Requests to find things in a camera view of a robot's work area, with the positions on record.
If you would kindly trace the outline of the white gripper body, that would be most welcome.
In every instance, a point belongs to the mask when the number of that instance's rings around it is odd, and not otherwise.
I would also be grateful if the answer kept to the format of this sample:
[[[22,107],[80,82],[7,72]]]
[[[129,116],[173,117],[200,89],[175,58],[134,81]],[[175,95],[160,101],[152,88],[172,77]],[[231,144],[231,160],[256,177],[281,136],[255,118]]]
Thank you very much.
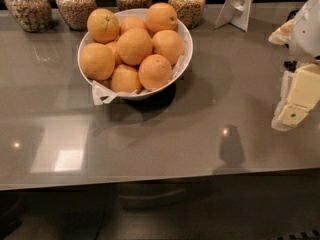
[[[320,60],[320,0],[307,0],[295,15],[289,53],[300,61]]]

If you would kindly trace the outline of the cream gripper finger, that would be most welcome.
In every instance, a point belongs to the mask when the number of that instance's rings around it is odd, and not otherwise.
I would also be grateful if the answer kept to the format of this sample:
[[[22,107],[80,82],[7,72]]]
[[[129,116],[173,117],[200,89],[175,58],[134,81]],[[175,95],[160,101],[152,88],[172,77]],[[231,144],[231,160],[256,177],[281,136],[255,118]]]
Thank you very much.
[[[287,21],[271,33],[271,35],[268,38],[268,41],[275,45],[287,45],[289,43],[289,36],[292,25],[293,19]]]
[[[297,127],[320,101],[320,66],[303,63],[294,72],[286,70],[280,97],[271,126],[288,131]]]

